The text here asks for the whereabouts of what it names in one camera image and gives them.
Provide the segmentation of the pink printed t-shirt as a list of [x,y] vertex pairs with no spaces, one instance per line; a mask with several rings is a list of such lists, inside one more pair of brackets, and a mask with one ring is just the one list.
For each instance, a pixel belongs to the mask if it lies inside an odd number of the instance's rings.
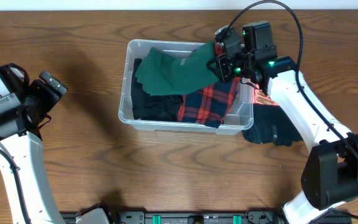
[[254,89],[254,104],[278,106],[269,96],[265,95],[262,90]]

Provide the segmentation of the red navy plaid garment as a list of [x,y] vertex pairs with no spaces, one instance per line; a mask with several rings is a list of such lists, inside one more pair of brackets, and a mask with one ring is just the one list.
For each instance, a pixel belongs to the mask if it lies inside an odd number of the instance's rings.
[[234,104],[238,85],[238,78],[227,83],[218,81],[196,92],[182,95],[183,103],[177,121],[218,128]]

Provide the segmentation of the green t-shirt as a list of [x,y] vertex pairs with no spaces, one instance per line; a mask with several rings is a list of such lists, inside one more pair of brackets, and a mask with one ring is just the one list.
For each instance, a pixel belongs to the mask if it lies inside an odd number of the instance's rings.
[[214,58],[213,42],[203,44],[186,58],[174,57],[152,47],[135,76],[143,90],[152,96],[187,95],[219,81],[207,68]]

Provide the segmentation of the dark teal garment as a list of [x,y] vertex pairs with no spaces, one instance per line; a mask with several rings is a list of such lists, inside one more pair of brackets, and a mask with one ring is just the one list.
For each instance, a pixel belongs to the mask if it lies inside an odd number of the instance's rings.
[[254,104],[254,123],[243,130],[242,135],[254,144],[273,143],[276,146],[290,147],[302,141],[300,133],[279,106]]

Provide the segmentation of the black garment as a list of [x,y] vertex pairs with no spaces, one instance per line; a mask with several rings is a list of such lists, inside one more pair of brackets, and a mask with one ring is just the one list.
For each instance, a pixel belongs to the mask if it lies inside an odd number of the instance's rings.
[[134,119],[149,121],[177,121],[177,114],[183,103],[181,95],[151,96],[137,81],[136,72],[142,59],[134,60],[131,81],[132,113]]

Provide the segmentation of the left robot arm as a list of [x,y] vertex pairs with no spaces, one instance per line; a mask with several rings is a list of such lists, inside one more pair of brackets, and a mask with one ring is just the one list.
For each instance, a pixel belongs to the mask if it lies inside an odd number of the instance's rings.
[[0,172],[14,223],[112,223],[102,205],[60,213],[44,166],[40,129],[67,87],[43,71],[31,81],[20,66],[0,66]]

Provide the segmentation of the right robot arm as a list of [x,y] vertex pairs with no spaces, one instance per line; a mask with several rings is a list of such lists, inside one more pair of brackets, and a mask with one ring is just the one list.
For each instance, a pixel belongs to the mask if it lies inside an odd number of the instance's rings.
[[214,35],[223,48],[208,68],[222,81],[246,78],[276,102],[302,137],[308,160],[301,192],[282,207],[277,223],[313,223],[358,198],[358,134],[319,101],[289,56],[278,56],[267,21],[237,32],[224,26]]

